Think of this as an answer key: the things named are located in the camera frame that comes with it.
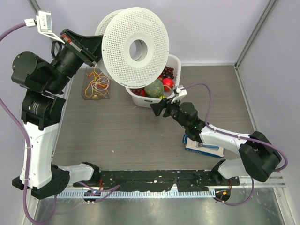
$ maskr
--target white wall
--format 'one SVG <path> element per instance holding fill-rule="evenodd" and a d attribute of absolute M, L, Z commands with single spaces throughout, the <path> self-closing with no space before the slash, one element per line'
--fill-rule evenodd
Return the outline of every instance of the white wall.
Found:
<path fill-rule="evenodd" d="M 288 156 L 283 170 L 299 221 L 300 1 L 279 0 L 240 67 L 255 120 Z"/>
<path fill-rule="evenodd" d="M 56 32 L 93 35 L 109 13 L 144 7 L 156 13 L 183 63 L 234 63 L 268 0 L 38 0 Z"/>
<path fill-rule="evenodd" d="M 0 33 L 22 23 L 35 14 L 25 0 L 1 1 Z M 32 51 L 50 60 L 49 39 L 38 34 L 37 28 L 21 28 L 0 43 L 0 97 L 15 116 L 21 118 L 25 89 L 11 81 L 12 63 L 17 54 Z M 12 186 L 12 179 L 21 173 L 24 157 L 24 137 L 15 123 L 0 107 L 0 223 L 20 225 L 23 214 L 22 191 Z"/>

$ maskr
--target green melon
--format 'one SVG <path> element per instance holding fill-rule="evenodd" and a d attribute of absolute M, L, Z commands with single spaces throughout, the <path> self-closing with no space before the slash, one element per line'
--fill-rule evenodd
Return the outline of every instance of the green melon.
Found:
<path fill-rule="evenodd" d="M 164 94 L 164 86 L 159 79 L 156 79 L 153 83 L 144 87 L 144 90 L 146 96 L 150 98 L 159 98 Z"/>

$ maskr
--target white basket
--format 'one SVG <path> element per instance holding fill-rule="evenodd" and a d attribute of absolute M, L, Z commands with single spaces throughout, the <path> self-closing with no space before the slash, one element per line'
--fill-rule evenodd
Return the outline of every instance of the white basket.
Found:
<path fill-rule="evenodd" d="M 181 73 L 180 60 L 174 55 L 169 55 L 166 66 L 174 68 L 173 74 L 174 74 L 175 86 L 178 86 L 180 81 L 180 73 Z M 135 95 L 134 93 L 132 93 L 132 91 L 129 88 L 126 88 L 126 90 L 131 95 L 133 102 L 140 107 L 150 108 L 151 103 L 158 103 L 161 100 L 160 98 L 143 97 L 143 96 Z M 173 91 L 169 91 L 169 92 L 165 92 L 164 95 L 167 96 L 167 98 L 173 98 L 175 94 Z"/>

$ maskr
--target floor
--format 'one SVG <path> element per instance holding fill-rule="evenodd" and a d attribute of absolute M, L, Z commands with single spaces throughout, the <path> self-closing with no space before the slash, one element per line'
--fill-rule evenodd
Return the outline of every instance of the floor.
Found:
<path fill-rule="evenodd" d="M 172 118 L 155 117 L 136 107 L 125 88 L 112 84 L 108 100 L 84 100 L 84 69 L 75 75 L 53 163 L 76 165 L 87 161 L 103 170 L 211 169 L 219 159 L 184 150 L 184 130 Z M 207 83 L 213 95 L 210 123 L 239 133 L 253 128 L 233 66 L 183 67 L 180 83 Z M 189 89 L 204 119 L 209 95 L 205 88 Z M 225 151 L 226 159 L 237 156 Z"/>
<path fill-rule="evenodd" d="M 250 188 L 233 188 L 230 202 L 246 199 Z M 59 199 L 56 212 L 81 204 L 83 199 Z M 53 199 L 39 202 L 35 219 L 50 215 Z M 48 225 L 284 225 L 273 188 L 255 188 L 253 197 L 239 207 L 223 205 L 212 198 L 107 199 L 95 205 L 54 215 Z"/>

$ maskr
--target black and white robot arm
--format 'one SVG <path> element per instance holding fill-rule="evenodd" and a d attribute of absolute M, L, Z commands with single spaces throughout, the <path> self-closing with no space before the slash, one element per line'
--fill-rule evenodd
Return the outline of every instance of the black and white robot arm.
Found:
<path fill-rule="evenodd" d="M 183 86 L 174 90 L 173 99 L 162 99 L 159 103 L 151 104 L 156 116 L 162 113 L 164 117 L 171 116 L 184 129 L 192 141 L 223 147 L 240 156 L 235 160 L 221 160 L 217 164 L 219 174 L 229 179 L 235 176 L 250 175 L 257 181 L 265 182 L 281 162 L 280 154 L 271 147 L 252 142 L 249 139 L 270 143 L 261 132 L 239 134 L 219 129 L 198 118 L 198 111 L 190 102 L 180 103 L 187 95 Z"/>
<path fill-rule="evenodd" d="M 99 181 L 100 171 L 96 165 L 83 162 L 73 166 L 52 165 L 55 140 L 61 122 L 61 113 L 65 99 L 57 96 L 70 79 L 76 74 L 83 63 L 94 66 L 102 57 L 102 36 L 85 37 L 65 29 L 57 37 L 52 32 L 52 25 L 48 21 L 49 14 L 41 12 L 37 20 L 28 20 L 28 26 L 38 26 L 38 31 L 55 41 L 52 44 L 53 61 L 46 62 L 32 52 L 22 52 L 13 62 L 13 82 L 27 89 L 22 103 L 21 119 L 31 141 L 30 169 L 28 186 L 32 188 L 31 195 L 37 199 L 44 199 L 61 193 L 67 185 L 79 181 L 86 181 L 88 185 Z M 59 46 L 55 54 L 55 45 Z M 224 147 L 240 155 L 233 161 L 218 163 L 217 170 L 226 179 L 234 176 L 250 175 L 258 181 L 266 181 L 281 161 L 280 155 L 263 145 L 239 137 L 251 137 L 268 142 L 259 132 L 253 134 L 237 134 L 236 137 L 220 134 L 214 131 L 216 127 L 206 126 L 198 118 L 198 112 L 192 103 L 180 101 L 187 91 L 182 86 L 175 90 L 173 99 L 162 99 L 157 104 L 151 104 L 156 116 L 165 109 L 164 117 L 173 117 L 193 141 L 209 143 Z M 28 163 L 27 147 L 25 147 L 22 173 L 13 179 L 13 185 L 24 189 L 25 168 Z"/>

